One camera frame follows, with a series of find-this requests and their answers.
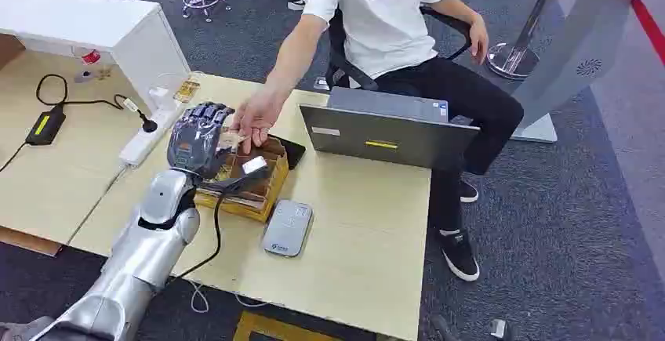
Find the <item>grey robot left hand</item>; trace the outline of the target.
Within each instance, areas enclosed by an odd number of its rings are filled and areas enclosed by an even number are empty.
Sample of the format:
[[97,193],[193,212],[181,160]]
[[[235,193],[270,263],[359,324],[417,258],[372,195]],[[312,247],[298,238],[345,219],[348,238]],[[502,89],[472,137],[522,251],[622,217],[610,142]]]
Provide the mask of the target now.
[[218,148],[225,119],[235,109],[222,103],[203,102],[188,108],[177,119],[167,148],[167,162],[173,169],[212,179],[225,162],[228,149]]

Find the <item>person's right hand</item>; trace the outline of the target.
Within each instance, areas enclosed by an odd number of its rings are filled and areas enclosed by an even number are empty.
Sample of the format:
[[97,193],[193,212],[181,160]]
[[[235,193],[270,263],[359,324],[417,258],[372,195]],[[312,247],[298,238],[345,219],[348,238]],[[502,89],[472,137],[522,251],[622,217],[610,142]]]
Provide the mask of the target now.
[[269,129],[278,120],[284,102],[280,92],[259,90],[236,110],[231,129],[242,138],[240,148],[244,154],[267,141]]

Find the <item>person's left hand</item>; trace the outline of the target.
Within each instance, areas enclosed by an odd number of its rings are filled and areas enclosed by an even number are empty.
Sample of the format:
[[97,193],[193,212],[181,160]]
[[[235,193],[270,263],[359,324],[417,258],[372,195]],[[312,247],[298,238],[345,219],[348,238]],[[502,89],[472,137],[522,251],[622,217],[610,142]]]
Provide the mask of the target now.
[[479,13],[474,12],[470,21],[469,35],[471,38],[472,59],[478,65],[485,61],[489,48],[489,35],[486,29],[485,21]]

